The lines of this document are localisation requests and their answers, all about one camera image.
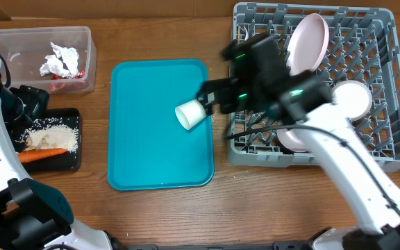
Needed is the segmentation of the red snack wrapper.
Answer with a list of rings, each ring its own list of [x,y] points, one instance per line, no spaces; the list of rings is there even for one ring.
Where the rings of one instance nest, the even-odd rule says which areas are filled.
[[[71,79],[78,79],[83,78],[85,76],[85,70],[79,72],[74,77],[61,77],[57,74],[54,74],[52,77],[53,81],[60,81],[60,80],[71,80]],[[83,90],[87,87],[87,83],[85,81],[74,81],[68,83],[51,83],[50,90],[51,92],[59,92],[59,91],[74,91],[74,90]]]

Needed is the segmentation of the white napkin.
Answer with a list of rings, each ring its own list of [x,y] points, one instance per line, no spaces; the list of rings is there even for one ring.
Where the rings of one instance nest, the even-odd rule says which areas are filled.
[[[79,74],[78,51],[74,47],[60,47],[50,42],[52,55],[44,57],[46,62],[40,67],[40,75],[55,74],[62,78],[74,78]]]

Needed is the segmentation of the white paper cup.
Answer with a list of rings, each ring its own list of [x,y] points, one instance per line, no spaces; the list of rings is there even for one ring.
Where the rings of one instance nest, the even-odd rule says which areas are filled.
[[[204,106],[196,99],[175,107],[175,114],[186,130],[190,130],[207,116]]]

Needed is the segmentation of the orange carrot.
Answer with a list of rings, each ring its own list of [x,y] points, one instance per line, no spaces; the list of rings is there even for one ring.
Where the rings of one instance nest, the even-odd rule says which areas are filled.
[[[23,151],[17,154],[17,157],[20,163],[30,163],[33,161],[50,158],[53,156],[58,156],[66,152],[67,150],[62,148],[38,149],[38,150]]]

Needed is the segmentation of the white bowl with scraps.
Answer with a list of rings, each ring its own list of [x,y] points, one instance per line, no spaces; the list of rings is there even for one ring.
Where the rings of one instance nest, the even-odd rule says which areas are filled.
[[[293,133],[292,130],[281,129],[277,130],[277,137],[279,142],[290,151],[293,152],[307,152],[307,146]]]

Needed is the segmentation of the white round plate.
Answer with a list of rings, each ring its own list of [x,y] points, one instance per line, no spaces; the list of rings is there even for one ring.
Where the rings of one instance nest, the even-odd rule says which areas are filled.
[[[287,66],[290,75],[295,76],[309,70],[315,71],[326,55],[329,42],[329,27],[324,18],[309,14],[295,28],[288,44],[290,53]]]

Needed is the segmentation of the white bowl with peanuts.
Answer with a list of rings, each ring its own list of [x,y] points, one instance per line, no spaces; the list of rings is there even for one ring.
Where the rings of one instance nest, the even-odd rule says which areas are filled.
[[[369,88],[359,81],[347,80],[332,88],[334,102],[351,120],[363,118],[372,106],[372,94]]]

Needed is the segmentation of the grey dishwasher rack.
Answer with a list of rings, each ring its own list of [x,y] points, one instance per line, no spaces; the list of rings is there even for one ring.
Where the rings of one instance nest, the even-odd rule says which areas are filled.
[[[233,9],[231,38],[267,32],[282,51],[299,22],[317,13],[327,22],[329,42],[317,73],[334,86],[364,83],[372,94],[369,112],[353,123],[357,136],[386,172],[400,170],[400,48],[394,15],[385,8],[240,2]]]

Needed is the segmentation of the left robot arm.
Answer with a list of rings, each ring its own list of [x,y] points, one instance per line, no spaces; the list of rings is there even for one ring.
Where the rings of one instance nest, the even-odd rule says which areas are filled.
[[[106,231],[78,221],[59,190],[26,171],[10,134],[42,116],[49,93],[10,84],[0,72],[0,249],[123,249]]]

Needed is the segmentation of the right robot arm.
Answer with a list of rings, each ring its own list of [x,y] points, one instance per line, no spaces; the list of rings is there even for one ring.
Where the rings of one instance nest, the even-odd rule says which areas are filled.
[[[207,112],[263,112],[276,130],[288,129],[307,146],[346,199],[357,224],[328,228],[304,249],[400,249],[400,188],[372,158],[331,89],[311,71],[291,76],[277,43],[267,33],[231,42],[222,58],[233,75],[206,81],[197,99]]]

